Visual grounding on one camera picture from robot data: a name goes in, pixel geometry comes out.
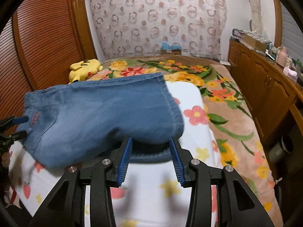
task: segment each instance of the cabinet door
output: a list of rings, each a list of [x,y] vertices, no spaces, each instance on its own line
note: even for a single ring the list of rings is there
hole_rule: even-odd
[[[250,112],[253,116],[257,115],[260,110],[260,105],[264,101],[267,82],[269,81],[272,71],[265,62],[257,58],[256,56],[251,57],[251,80],[249,82],[249,91],[246,93],[246,99],[249,103]]]
[[[238,46],[237,43],[230,40],[229,41],[229,50],[228,50],[228,62],[234,66],[235,62],[236,62],[236,58],[237,58],[237,54],[238,54]]]
[[[234,80],[244,96],[247,95],[250,89],[251,67],[251,52],[247,48],[240,48],[239,59],[236,61],[236,78]]]
[[[291,87],[276,73],[270,76],[266,88],[265,101],[255,118],[261,140],[267,139],[279,125],[295,98]]]

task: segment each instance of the floral blanket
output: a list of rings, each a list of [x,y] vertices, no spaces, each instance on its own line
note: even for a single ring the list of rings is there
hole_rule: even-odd
[[[202,58],[161,55],[112,59],[89,80],[163,72],[166,81],[184,81],[201,92],[223,166],[232,165],[258,197],[275,226],[283,226],[274,181],[247,105],[228,70]],[[191,117],[198,121],[203,117]]]

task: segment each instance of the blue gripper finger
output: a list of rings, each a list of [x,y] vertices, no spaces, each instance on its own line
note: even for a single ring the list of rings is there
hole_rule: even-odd
[[[14,125],[23,124],[26,122],[28,122],[28,116],[17,117],[17,118],[14,118],[14,120],[13,120]]]

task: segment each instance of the pikachu plush toy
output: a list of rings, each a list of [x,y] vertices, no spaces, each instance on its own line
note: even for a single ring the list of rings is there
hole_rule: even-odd
[[[103,70],[100,62],[96,59],[84,60],[74,63],[70,67],[69,83],[85,81],[95,75],[98,71]]]

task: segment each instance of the trash can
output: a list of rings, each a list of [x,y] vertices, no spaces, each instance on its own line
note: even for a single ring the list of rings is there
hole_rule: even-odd
[[[269,160],[276,164],[288,154],[290,154],[294,149],[294,145],[289,136],[285,135],[281,137],[281,140],[269,151]]]

